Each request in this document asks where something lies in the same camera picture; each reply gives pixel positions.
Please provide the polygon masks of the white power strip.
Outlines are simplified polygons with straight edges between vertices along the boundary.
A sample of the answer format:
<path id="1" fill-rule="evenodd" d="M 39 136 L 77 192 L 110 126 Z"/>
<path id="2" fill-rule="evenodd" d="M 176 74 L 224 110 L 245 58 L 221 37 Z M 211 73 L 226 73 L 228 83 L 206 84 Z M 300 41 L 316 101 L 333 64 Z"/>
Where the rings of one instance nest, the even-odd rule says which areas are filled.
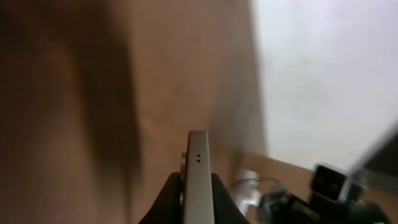
<path id="1" fill-rule="evenodd" d="M 232 187 L 232 198 L 239 211 L 246 216 L 250 206 L 259 205 L 261 193 L 259 185 L 259 174 L 252 170 L 241 170 Z"/>

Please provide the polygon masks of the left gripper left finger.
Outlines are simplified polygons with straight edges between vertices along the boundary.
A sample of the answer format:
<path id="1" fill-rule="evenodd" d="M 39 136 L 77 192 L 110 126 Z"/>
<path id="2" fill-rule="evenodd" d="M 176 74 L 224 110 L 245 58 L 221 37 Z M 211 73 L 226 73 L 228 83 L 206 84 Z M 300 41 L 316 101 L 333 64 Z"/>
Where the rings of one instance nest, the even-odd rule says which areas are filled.
<path id="1" fill-rule="evenodd" d="M 139 224 L 181 224 L 181 193 L 180 173 L 173 172 Z"/>

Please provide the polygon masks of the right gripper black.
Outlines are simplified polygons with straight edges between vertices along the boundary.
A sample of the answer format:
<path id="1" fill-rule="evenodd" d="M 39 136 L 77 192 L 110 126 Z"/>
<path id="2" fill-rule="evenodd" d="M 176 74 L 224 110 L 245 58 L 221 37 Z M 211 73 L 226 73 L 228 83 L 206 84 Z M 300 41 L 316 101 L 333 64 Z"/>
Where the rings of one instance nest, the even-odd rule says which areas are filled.
<path id="1" fill-rule="evenodd" d="M 312 194 L 309 203 L 278 187 L 264 194 L 257 207 L 260 223 L 266 224 L 390 224 L 376 203 L 333 202 Z"/>

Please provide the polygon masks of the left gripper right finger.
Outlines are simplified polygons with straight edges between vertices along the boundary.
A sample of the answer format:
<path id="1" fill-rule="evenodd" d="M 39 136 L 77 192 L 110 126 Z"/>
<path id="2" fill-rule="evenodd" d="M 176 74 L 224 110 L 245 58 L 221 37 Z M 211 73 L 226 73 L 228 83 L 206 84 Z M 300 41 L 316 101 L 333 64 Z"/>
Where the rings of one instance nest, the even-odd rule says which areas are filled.
<path id="1" fill-rule="evenodd" d="M 215 224 L 249 224 L 216 173 L 211 174 Z"/>

